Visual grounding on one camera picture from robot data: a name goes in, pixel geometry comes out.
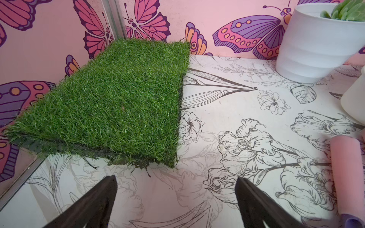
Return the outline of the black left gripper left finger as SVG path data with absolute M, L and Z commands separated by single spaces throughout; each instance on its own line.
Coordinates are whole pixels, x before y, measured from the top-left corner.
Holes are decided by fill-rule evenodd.
M 107 228 L 116 195 L 116 177 L 106 176 L 45 227 Z

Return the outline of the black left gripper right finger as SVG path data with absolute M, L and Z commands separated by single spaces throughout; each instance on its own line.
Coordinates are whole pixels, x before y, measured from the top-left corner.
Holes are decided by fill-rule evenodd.
M 237 179 L 235 195 L 246 228 L 304 227 L 247 178 Z

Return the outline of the purple rake pink handle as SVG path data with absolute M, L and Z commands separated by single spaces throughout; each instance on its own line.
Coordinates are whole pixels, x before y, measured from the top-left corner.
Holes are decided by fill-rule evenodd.
M 360 143 L 349 136 L 330 140 L 337 207 L 343 228 L 365 226 L 365 182 Z

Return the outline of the white plastic storage box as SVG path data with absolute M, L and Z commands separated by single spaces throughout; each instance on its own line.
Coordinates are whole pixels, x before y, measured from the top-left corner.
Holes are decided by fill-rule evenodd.
M 365 67 L 362 67 L 361 76 L 343 94 L 340 102 L 347 114 L 365 124 Z

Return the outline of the green artificial grass mat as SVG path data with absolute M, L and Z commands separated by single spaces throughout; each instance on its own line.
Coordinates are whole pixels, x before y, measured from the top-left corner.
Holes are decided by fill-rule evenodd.
M 5 130 L 40 157 L 173 168 L 190 44 L 120 39 L 61 81 Z

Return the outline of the white plant pot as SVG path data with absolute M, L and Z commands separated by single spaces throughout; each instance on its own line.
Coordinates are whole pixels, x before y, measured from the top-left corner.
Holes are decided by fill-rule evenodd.
M 364 22 L 320 16 L 335 3 L 297 5 L 284 33 L 276 71 L 300 83 L 315 83 L 343 65 L 365 45 Z

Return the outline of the green succulent plant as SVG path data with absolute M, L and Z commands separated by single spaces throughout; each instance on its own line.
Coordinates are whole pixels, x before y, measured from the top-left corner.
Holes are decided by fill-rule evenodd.
M 339 21 L 365 21 L 365 2 L 362 0 L 344 1 L 339 3 L 329 14 L 327 11 L 320 13 L 321 18 Z

